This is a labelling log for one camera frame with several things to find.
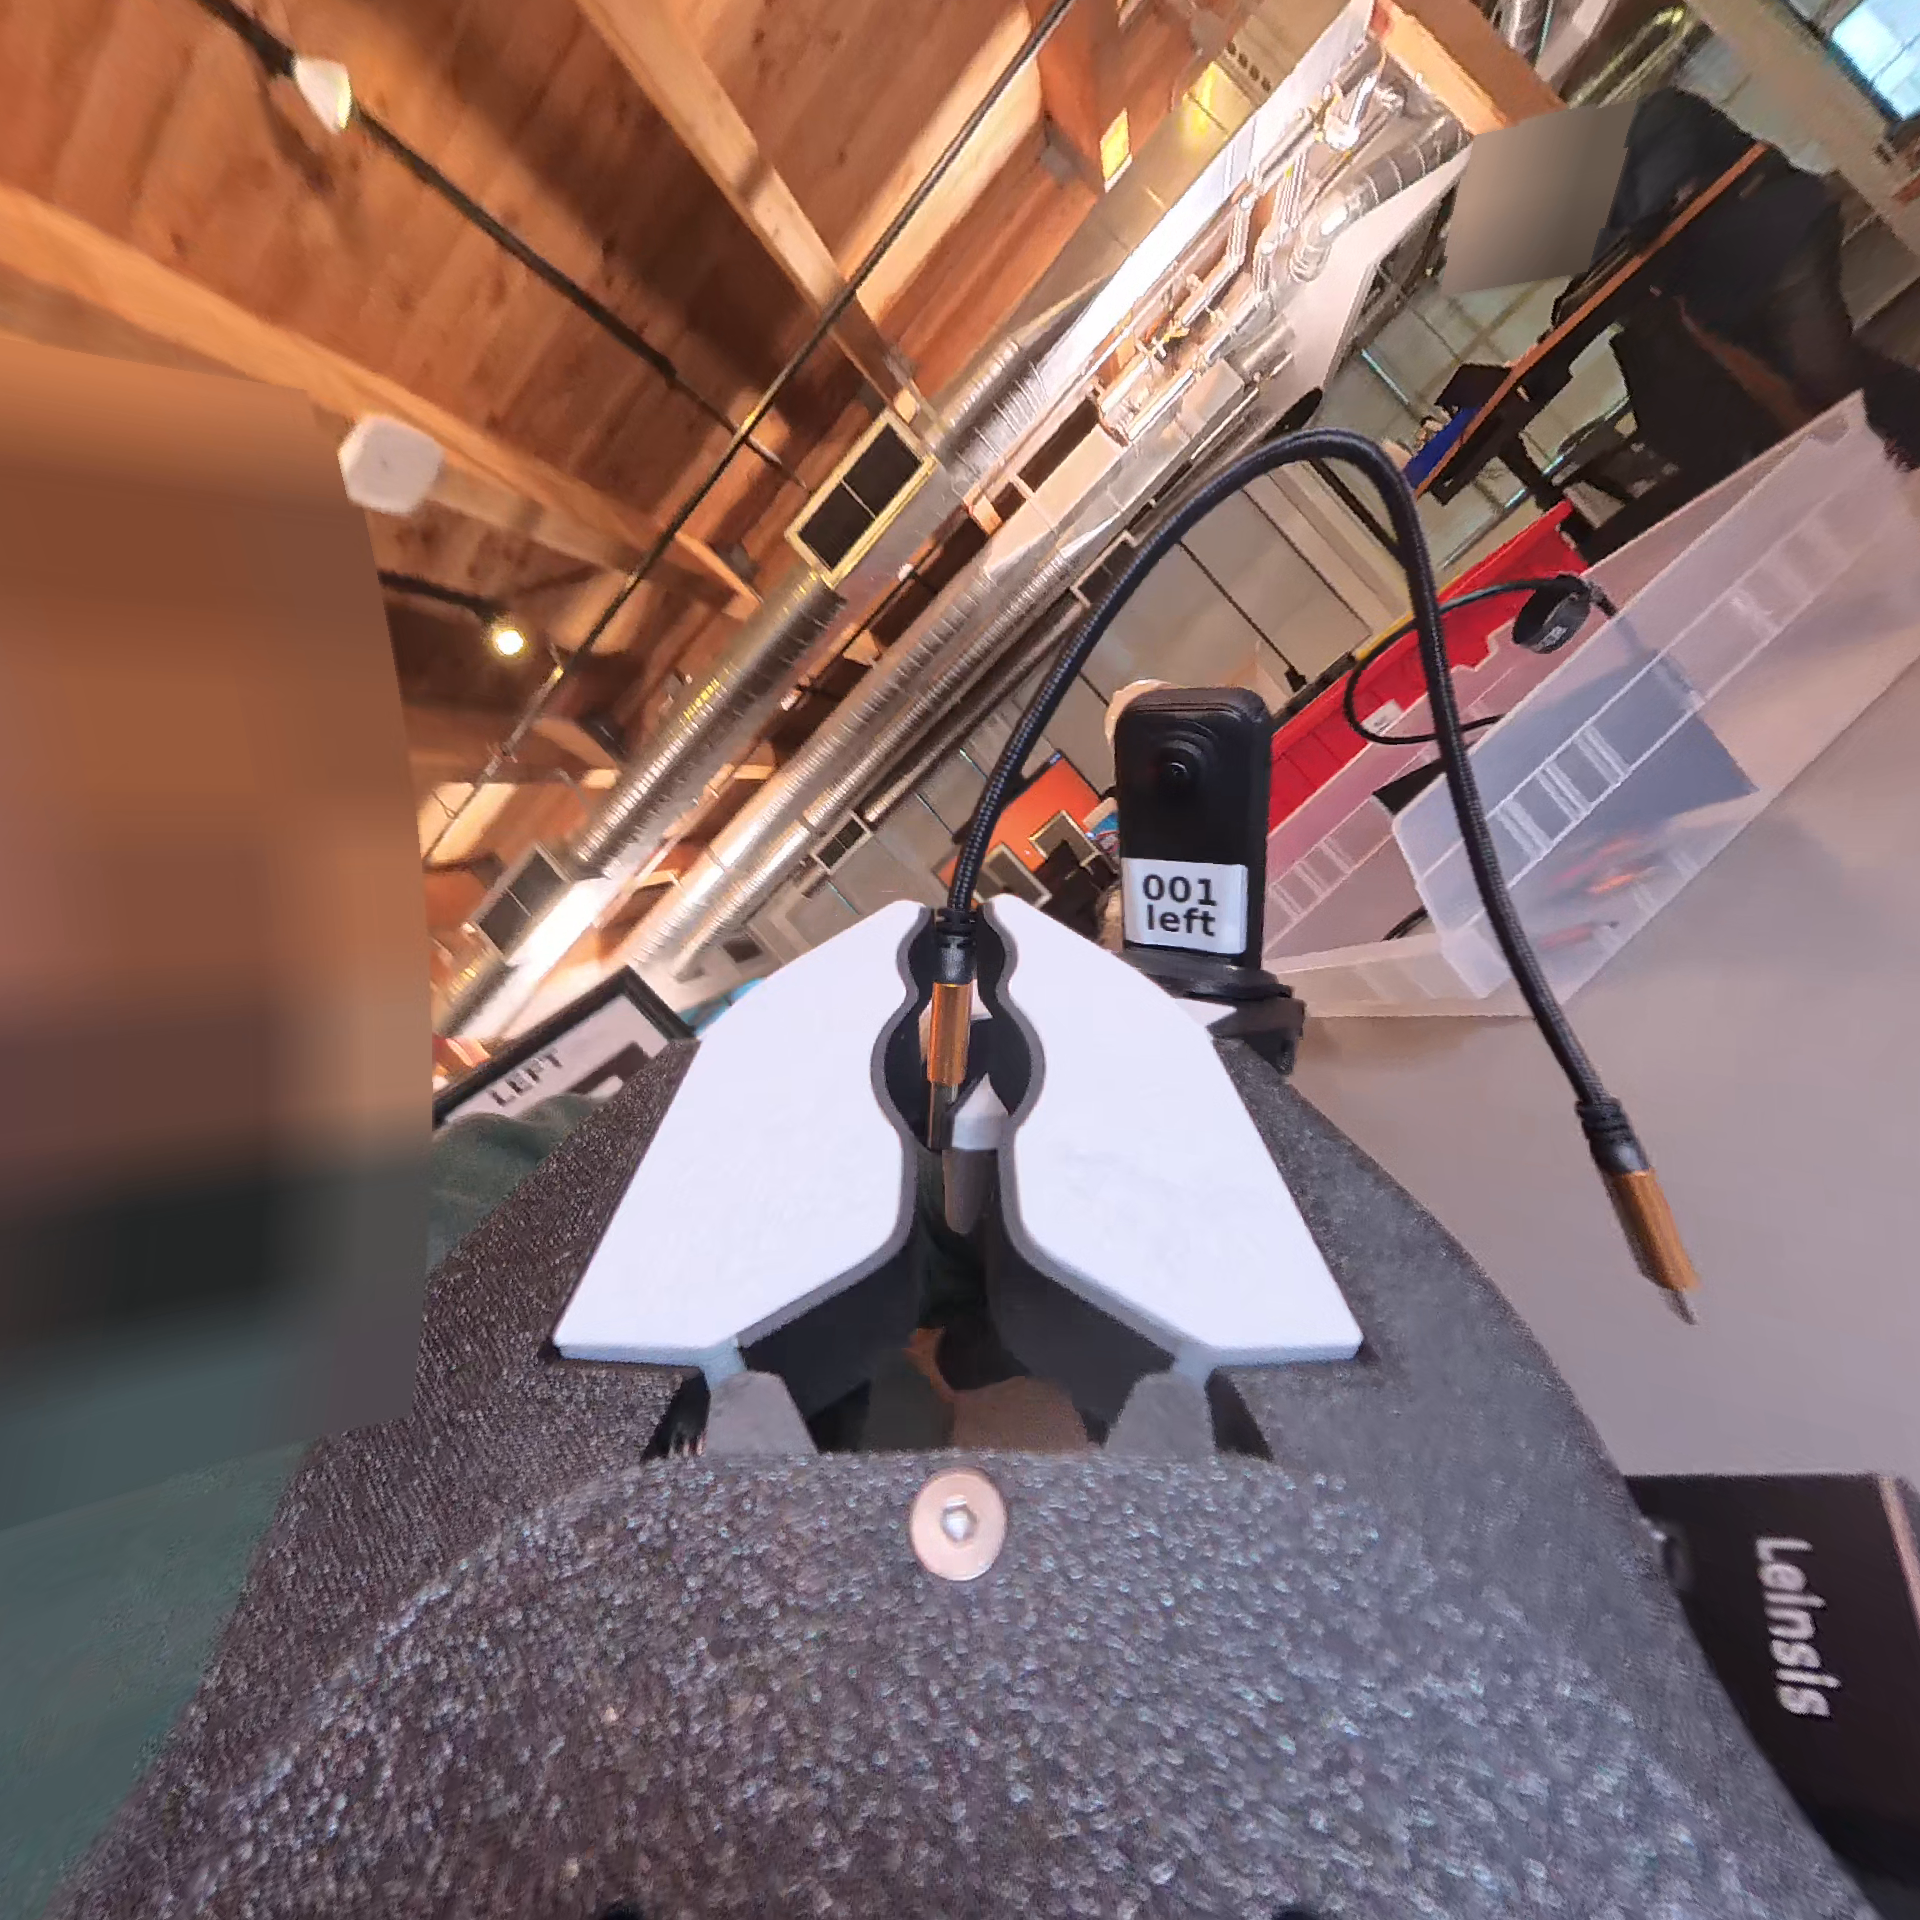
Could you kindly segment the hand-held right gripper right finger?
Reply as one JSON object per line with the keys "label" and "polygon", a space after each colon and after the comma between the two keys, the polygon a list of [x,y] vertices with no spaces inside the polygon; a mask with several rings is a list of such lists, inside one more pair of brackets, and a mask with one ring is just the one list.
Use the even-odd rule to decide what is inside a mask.
{"label": "hand-held right gripper right finger", "polygon": [[981,931],[1030,1063],[998,1143],[1020,1258],[1178,1368],[1352,1362],[1360,1328],[1212,1032],[1020,899]]}

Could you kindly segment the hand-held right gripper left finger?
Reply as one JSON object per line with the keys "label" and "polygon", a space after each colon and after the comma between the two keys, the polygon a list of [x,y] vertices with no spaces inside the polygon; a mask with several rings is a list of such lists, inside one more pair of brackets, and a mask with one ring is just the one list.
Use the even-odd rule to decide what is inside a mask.
{"label": "hand-held right gripper left finger", "polygon": [[742,1368],[879,1272],[917,1210],[884,1044],[925,908],[891,902],[722,1013],[567,1302],[569,1362]]}

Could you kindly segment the white translucent plastic bin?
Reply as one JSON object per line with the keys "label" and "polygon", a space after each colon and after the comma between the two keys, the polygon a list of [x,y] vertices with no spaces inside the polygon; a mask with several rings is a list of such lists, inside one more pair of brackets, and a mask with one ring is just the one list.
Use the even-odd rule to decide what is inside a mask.
{"label": "white translucent plastic bin", "polygon": [[[1826,748],[1914,663],[1914,475],[1892,466],[1860,398],[1765,451],[1595,566],[1600,605],[1550,657],[1512,641],[1467,679],[1473,752],[1549,684],[1657,659],[1756,789],[1657,833],[1600,817],[1558,860],[1507,879],[1550,990],[1583,991]],[[1264,968],[1321,1019],[1519,1015],[1474,899],[1434,746],[1369,743],[1267,844]],[[1603,899],[1546,899],[1558,871],[1611,837],[1659,840],[1659,871]]]}

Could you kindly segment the black usb hub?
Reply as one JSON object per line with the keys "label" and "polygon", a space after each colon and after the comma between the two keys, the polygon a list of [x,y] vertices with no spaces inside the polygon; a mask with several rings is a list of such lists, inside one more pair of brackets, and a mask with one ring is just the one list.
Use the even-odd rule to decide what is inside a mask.
{"label": "black usb hub", "polygon": [[1632,1475],[1724,1691],[1843,1863],[1914,1911],[1917,1500],[1896,1475]]}

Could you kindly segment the orange display screen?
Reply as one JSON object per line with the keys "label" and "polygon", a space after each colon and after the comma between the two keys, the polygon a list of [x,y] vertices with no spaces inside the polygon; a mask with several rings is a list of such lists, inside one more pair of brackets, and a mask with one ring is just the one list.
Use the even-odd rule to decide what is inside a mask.
{"label": "orange display screen", "polygon": [[974,899],[1008,895],[1043,906],[1088,878],[1101,857],[1083,826],[1093,804],[1093,788],[1070,759],[1044,755],[998,811]]}

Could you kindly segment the large red bin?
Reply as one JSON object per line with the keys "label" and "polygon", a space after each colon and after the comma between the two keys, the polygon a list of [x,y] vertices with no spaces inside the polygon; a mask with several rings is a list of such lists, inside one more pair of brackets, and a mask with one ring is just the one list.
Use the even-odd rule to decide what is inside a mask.
{"label": "large red bin", "polygon": [[[1566,501],[1544,516],[1533,516],[1519,532],[1440,585],[1446,608],[1474,588],[1583,571],[1584,562],[1574,547],[1574,516],[1578,509]],[[1463,707],[1467,705],[1471,674],[1483,671],[1495,659],[1498,635],[1512,624],[1516,608],[1519,596],[1499,596],[1443,613],[1456,696]],[[1369,752],[1369,742],[1347,721],[1347,679],[1343,668],[1335,671],[1330,688],[1279,730],[1271,754],[1269,826],[1280,826],[1337,773],[1343,773]],[[1421,727],[1416,716],[1425,714],[1425,671],[1415,635],[1376,646],[1360,671],[1357,714],[1376,732],[1405,735]]]}

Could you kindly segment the black framed sign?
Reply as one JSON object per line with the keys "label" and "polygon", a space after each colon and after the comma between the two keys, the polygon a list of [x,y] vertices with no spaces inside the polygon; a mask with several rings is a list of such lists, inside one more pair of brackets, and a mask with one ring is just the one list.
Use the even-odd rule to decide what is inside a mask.
{"label": "black framed sign", "polygon": [[693,1027],[621,968],[435,1093],[435,1130],[507,1119],[552,1098],[606,1100]]}

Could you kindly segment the ceiling air vent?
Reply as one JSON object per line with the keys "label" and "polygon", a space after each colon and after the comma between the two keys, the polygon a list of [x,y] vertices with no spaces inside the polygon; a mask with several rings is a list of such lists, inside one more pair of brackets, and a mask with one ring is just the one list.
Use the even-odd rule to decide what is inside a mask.
{"label": "ceiling air vent", "polygon": [[790,549],[835,588],[923,490],[936,459],[891,408],[868,425],[849,458],[788,527]]}

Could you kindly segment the white ceiling sensor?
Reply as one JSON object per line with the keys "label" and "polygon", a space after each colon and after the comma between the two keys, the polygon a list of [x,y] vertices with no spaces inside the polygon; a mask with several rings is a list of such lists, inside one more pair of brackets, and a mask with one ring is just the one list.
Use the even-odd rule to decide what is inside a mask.
{"label": "white ceiling sensor", "polygon": [[361,416],[338,445],[348,501],[376,516],[406,517],[435,496],[445,448],[399,419]]}

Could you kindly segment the person's green torso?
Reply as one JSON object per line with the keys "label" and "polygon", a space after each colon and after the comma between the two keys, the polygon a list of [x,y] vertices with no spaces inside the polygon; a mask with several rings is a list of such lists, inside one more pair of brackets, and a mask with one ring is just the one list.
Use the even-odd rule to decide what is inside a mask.
{"label": "person's green torso", "polygon": [[670,1388],[541,1356],[666,1088],[429,1149],[414,1402],[4,1529],[4,1916],[160,1916],[322,1680],[496,1541],[636,1466]]}

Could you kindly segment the silver ventilation duct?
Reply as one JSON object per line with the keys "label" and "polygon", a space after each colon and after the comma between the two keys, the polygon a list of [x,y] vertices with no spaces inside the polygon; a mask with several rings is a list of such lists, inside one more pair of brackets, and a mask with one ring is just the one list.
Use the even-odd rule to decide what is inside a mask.
{"label": "silver ventilation duct", "polygon": [[618,963],[686,976],[753,918],[868,786],[1052,608],[1127,511],[1095,496],[1061,526],[1030,501],[834,707],[801,752],[636,924]]}
{"label": "silver ventilation duct", "polygon": [[931,450],[932,475],[835,588],[790,549],[795,563],[771,598],[742,624],[708,679],[653,724],[592,818],[569,840],[569,878],[599,879],[626,857],[641,857],[755,742],[852,618],[869,611],[922,547],[1011,462],[1052,406],[1047,360],[1072,331],[1078,303],[1078,297],[1061,300],[998,337],[932,406],[906,421]]}

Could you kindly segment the wooden desk black frame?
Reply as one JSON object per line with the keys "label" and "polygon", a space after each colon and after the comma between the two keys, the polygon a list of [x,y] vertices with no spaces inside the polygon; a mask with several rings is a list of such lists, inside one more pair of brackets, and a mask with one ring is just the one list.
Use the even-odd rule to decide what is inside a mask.
{"label": "wooden desk black frame", "polygon": [[1659,225],[1641,241],[1625,238],[1583,274],[1559,302],[1549,334],[1501,371],[1483,406],[1454,419],[1440,451],[1421,470],[1406,470],[1411,494],[1440,505],[1465,490],[1488,464],[1499,464],[1524,498],[1540,511],[1558,509],[1566,490],[1558,477],[1529,454],[1524,432],[1569,385],[1574,363],[1608,327],[1651,297],[1645,274],[1652,261],[1696,225],[1711,207],[1732,194],[1765,165],[1770,145],[1753,142],[1739,159],[1703,188],[1685,188]]}

